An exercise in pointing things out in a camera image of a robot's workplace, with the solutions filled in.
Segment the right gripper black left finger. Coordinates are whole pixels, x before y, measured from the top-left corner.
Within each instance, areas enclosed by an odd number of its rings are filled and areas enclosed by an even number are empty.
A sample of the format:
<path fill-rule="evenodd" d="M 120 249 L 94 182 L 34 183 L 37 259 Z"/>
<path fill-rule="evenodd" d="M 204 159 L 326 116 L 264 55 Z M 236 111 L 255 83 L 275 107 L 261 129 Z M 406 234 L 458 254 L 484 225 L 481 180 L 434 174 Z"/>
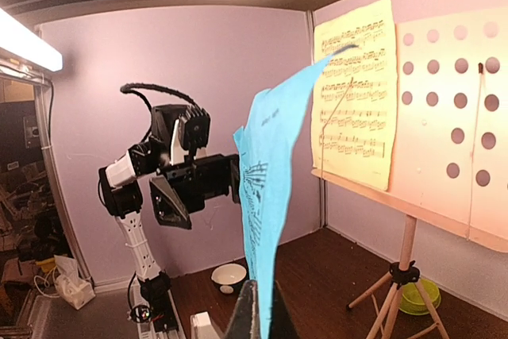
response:
<path fill-rule="evenodd" d="M 260 339 L 260 316 L 257 282 L 248 280 L 241 288 L 225 339 Z"/>

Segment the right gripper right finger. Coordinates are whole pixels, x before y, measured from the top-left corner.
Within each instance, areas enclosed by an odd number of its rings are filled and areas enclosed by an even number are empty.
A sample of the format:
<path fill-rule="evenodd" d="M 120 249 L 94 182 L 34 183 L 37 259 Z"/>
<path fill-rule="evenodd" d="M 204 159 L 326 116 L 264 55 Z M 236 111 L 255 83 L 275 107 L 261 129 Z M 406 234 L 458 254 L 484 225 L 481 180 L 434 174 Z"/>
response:
<path fill-rule="evenodd" d="M 299 339 L 280 285 L 274 282 L 271 308 L 271 339 Z"/>

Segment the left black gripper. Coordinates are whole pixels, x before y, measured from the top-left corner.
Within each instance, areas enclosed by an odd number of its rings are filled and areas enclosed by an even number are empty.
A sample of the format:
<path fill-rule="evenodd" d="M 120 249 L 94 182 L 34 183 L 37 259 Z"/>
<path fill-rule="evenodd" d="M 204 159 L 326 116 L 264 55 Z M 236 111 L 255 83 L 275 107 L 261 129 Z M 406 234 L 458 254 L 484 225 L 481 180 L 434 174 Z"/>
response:
<path fill-rule="evenodd" d="M 160 174 L 149 180 L 152 206 L 160 225 L 190 230 L 188 212 L 203 210 L 206 200 L 229 195 L 236 204 L 240 202 L 237 154 L 205 156 L 170 166 Z"/>

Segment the blue sheet music page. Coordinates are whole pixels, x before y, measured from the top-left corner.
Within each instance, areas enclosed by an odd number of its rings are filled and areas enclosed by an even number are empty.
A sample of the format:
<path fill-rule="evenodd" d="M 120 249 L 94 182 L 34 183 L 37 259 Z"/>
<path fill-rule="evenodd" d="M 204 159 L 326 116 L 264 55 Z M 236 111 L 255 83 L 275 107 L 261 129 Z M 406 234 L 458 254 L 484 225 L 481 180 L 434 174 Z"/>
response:
<path fill-rule="evenodd" d="M 291 198 L 294 145 L 314 85 L 328 63 L 324 58 L 258 93 L 246 125 L 233 135 L 239 153 L 244 254 L 257 283 L 262 338 L 270 332 L 275 257 Z"/>

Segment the yellow sheet music page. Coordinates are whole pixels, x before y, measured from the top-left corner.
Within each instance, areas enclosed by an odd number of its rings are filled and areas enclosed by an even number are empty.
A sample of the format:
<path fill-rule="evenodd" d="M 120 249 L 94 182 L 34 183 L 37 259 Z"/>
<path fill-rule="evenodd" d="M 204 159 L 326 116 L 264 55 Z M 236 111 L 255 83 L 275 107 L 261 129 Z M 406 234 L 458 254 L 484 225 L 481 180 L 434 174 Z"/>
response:
<path fill-rule="evenodd" d="M 397 125 L 398 58 L 391 0 L 315 27 L 314 59 L 333 58 L 314 86 L 314 168 L 385 191 Z"/>

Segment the pink music stand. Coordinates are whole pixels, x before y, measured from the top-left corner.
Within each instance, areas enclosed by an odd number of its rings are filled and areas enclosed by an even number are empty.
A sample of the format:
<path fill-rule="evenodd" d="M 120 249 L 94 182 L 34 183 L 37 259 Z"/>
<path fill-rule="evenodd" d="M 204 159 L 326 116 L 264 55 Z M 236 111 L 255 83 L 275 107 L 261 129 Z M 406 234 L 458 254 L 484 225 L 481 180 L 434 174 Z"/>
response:
<path fill-rule="evenodd" d="M 340 0 L 325 23 L 377 0 Z M 422 228 L 418 260 L 446 291 L 507 316 L 507 0 L 391 0 L 398 122 L 387 192 L 346 181 L 359 222 L 395 210 Z"/>

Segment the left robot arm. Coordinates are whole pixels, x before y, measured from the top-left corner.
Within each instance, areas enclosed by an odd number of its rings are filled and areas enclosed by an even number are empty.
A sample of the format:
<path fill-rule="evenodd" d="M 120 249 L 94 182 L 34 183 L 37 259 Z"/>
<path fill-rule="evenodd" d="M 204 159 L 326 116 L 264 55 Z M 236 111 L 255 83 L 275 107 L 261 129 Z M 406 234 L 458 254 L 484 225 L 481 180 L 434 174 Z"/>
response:
<path fill-rule="evenodd" d="M 239 156 L 198 156 L 209 143 L 211 117 L 191 96 L 153 83 L 127 83 L 123 94 L 134 94 L 148 107 L 151 126 L 140 142 L 98 171 L 98 193 L 114 217 L 133 254 L 144 300 L 129 305 L 129 318 L 152 324 L 156 331 L 177 326 L 169 291 L 169 275 L 152 256 L 140 221 L 143 195 L 139 179 L 149 177 L 153 212 L 160 225 L 191 229 L 191 214 L 206 200 L 231 196 L 240 201 Z"/>

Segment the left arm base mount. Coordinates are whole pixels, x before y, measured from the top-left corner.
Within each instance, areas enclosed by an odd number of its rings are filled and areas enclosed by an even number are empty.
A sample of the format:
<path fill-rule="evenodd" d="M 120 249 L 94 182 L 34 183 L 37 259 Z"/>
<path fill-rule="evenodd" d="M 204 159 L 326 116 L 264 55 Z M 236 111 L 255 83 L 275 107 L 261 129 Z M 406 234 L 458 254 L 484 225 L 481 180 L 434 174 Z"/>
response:
<path fill-rule="evenodd" d="M 186 338 L 171 291 L 167 292 L 163 302 L 165 306 L 147 302 L 142 297 L 137 283 L 129 288 L 128 318 L 136 324 L 140 339 Z"/>

